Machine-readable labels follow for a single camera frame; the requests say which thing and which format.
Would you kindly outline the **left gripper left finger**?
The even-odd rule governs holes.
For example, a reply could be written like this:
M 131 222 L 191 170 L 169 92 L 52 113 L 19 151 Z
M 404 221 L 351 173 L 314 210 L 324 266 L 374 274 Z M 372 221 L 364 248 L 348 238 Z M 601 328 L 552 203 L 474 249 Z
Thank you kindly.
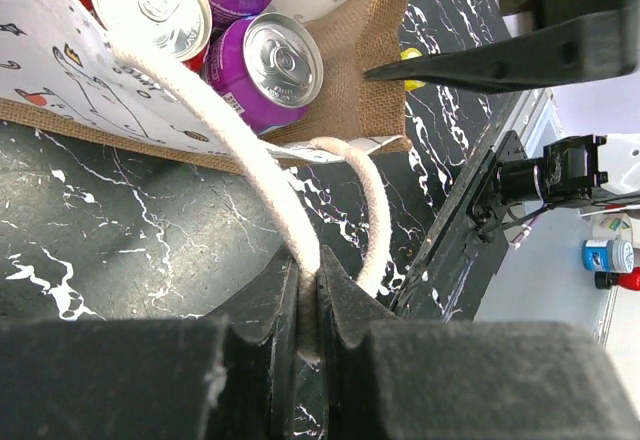
M 5 322 L 5 439 L 287 439 L 299 268 L 286 248 L 197 320 Z

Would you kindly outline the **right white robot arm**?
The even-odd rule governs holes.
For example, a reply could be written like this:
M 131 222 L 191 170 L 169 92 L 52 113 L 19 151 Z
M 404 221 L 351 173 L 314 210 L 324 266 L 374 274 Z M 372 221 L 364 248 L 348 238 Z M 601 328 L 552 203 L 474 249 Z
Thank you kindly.
M 369 81 L 421 81 L 478 93 L 504 94 L 629 75 L 639 64 L 639 0 L 500 0 L 501 12 L 527 12 L 528 33 L 498 43 L 396 61 L 365 72 Z M 604 190 L 598 166 L 603 136 L 570 137 L 539 159 L 498 166 L 493 189 L 503 204 L 541 200 L 579 208 L 632 202 Z

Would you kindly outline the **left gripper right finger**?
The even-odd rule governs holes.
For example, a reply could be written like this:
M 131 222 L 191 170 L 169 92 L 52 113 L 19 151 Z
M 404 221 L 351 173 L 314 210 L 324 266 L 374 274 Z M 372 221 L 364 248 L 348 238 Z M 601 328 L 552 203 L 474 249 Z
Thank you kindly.
M 402 320 L 321 251 L 318 315 L 331 439 L 635 439 L 595 339 L 557 322 Z

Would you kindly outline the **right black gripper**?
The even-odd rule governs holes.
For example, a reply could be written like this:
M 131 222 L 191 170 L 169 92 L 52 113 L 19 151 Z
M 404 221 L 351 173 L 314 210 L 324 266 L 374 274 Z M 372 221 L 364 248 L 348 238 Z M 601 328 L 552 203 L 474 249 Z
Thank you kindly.
M 503 94 L 629 75 L 639 64 L 639 14 L 621 9 L 626 3 L 499 0 L 504 16 L 528 12 L 535 27 L 554 26 L 474 49 L 389 63 L 366 71 L 364 78 Z

